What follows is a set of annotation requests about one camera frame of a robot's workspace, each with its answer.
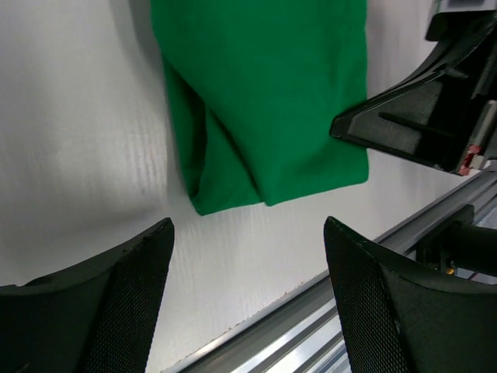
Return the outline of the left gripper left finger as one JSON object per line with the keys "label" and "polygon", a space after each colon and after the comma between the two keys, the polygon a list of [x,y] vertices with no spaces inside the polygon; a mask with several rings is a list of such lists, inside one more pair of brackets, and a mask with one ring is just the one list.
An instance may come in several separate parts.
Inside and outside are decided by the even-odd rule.
{"label": "left gripper left finger", "polygon": [[23,286],[1,288],[3,372],[143,372],[173,252],[165,218]]}

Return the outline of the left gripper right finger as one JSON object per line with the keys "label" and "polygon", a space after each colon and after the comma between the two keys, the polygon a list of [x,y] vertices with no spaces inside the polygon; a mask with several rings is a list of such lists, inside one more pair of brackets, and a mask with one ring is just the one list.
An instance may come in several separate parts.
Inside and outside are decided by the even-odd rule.
{"label": "left gripper right finger", "polygon": [[496,287],[450,276],[339,220],[325,254],[353,372],[494,372]]}

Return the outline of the green t shirt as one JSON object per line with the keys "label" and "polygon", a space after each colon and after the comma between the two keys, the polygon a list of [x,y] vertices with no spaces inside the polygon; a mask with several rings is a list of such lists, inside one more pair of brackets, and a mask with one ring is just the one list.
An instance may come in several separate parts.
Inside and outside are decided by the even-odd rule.
{"label": "green t shirt", "polygon": [[329,136],[367,95],[365,1],[153,1],[179,166],[196,212],[367,181]]}

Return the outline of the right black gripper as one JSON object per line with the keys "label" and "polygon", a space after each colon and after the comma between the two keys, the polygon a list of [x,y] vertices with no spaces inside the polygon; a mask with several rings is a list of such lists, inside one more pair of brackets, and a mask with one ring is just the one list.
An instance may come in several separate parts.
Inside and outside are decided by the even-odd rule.
{"label": "right black gripper", "polygon": [[496,158],[496,2],[434,1],[443,75],[406,79],[338,115],[329,135],[450,173]]}

